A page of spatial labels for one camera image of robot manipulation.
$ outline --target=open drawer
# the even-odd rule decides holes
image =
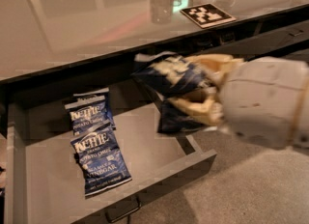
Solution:
[[[159,111],[129,79],[109,86],[117,137],[132,181],[85,198],[64,100],[9,105],[6,223],[108,223],[205,174],[216,152],[192,136],[156,132]]]

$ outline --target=robotic hand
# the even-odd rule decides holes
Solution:
[[[215,88],[169,98],[184,113],[209,126],[227,124],[241,140],[251,143],[309,148],[305,62],[273,57],[243,62],[220,54],[186,59],[202,67]]]

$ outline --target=desk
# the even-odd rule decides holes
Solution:
[[[179,12],[204,3],[233,15],[237,25],[307,7],[309,0],[0,0],[0,80],[205,34],[213,29],[202,30]]]
[[[115,205],[125,209],[124,202],[135,203],[137,198],[147,204],[208,173],[214,150],[202,153],[191,137],[155,133],[155,104],[128,80],[136,53],[169,49],[183,55],[250,54],[250,48],[267,39],[267,46],[253,53],[259,55],[308,40],[309,0],[0,2],[0,79],[8,104],[8,117],[1,121],[4,130],[8,128],[8,223],[106,223],[105,212],[113,213]],[[204,3],[237,20],[203,30],[180,14],[181,8]],[[111,88],[120,125],[116,135],[133,181],[85,199],[83,179],[68,146],[71,132],[63,101],[100,85]],[[136,159],[128,144],[139,148],[144,159]]]

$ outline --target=drawer handle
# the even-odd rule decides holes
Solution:
[[[297,32],[293,33],[293,32],[290,32],[289,35],[291,35],[292,37],[296,37],[296,36],[299,36],[303,34],[303,31],[302,30],[298,30]]]
[[[141,203],[141,201],[139,200],[138,197],[136,197],[136,202],[137,202],[137,207],[136,207],[136,208],[134,208],[133,210],[130,210],[130,211],[128,211],[128,212],[126,212],[126,213],[124,213],[124,214],[118,216],[118,217],[115,218],[115,219],[112,219],[112,218],[109,216],[108,212],[106,212],[106,213],[105,213],[105,216],[106,216],[106,219],[107,219],[108,223],[115,223],[115,222],[117,222],[117,221],[119,221],[119,220],[125,218],[126,216],[130,216],[132,213],[137,212],[138,210],[140,210],[141,207],[142,207],[142,203]]]

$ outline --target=small object on desk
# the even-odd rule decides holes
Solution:
[[[207,28],[218,24],[236,20],[213,4],[204,4],[185,8],[181,13],[194,21],[201,28]]]

